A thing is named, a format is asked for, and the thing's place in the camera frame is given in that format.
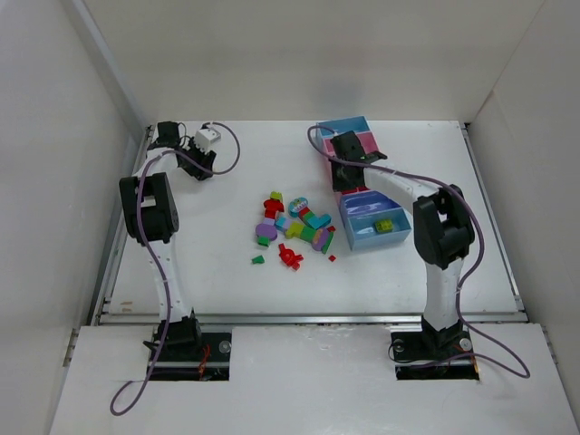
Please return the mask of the blue and pink sorting tray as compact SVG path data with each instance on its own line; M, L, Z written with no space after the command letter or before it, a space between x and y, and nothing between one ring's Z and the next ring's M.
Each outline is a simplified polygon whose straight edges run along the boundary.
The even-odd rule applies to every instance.
M334 156L330 140L347 131L354 131L365 151L380 150L365 117L358 116L333 121L322 121L315 129L315 143L319 149ZM331 161L327 162L331 178ZM404 209L392 199L375 190L366 188L352 192L334 192L345 234L352 251L387 247L403 242L411 232L411 224ZM391 219L394 231L378 234L373 223Z

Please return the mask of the lime lego brick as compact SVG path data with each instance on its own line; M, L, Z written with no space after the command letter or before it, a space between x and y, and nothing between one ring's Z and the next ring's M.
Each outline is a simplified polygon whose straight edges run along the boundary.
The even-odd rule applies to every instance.
M387 234L394 231L393 221L388 218L375 221L373 226L378 234Z

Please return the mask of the red lego cluster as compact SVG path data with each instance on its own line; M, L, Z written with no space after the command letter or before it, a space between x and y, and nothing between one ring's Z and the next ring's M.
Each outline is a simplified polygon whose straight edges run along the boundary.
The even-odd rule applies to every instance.
M301 267L301 262L304 260L301 254L297 254L293 249L286 247L284 243L280 243L278 249L278 255L283 264L295 271Z

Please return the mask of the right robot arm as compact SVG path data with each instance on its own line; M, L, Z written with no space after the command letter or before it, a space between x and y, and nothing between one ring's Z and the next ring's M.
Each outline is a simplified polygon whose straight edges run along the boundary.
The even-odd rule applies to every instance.
M383 155L365 154L353 131L335 133L330 143L334 190L373 189L411 214L414 246L427 274L420 337L431 353L443 351L463 332L457 308L459 277L475 239L461 189L378 164Z

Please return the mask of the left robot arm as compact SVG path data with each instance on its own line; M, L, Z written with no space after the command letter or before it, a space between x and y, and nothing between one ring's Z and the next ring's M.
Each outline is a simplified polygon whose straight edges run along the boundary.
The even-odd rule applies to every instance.
M119 181L128 235L155 254L149 261L159 298L160 324L147 346L154 350L160 344L166 353L202 346L198 320L181 290L174 259L179 214L169 174L181 169L198 181L211 178L217 154L207 146L220 138L218 132L206 127L184 140L180 130L175 121L160 122L158 138L150 144L142 166Z

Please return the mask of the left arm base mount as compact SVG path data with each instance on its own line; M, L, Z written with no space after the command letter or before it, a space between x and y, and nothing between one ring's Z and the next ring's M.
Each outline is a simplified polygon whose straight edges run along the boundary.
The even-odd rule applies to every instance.
M155 382L224 382L229 380L232 333L204 332L202 344L165 348L150 379Z

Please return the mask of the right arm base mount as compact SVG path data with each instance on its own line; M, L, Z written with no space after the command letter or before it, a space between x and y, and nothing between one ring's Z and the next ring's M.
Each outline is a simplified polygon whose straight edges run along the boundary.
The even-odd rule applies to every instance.
M388 354L395 363L398 381L478 381L479 371L469 332L445 344L442 349L431 350L419 331L391 332Z

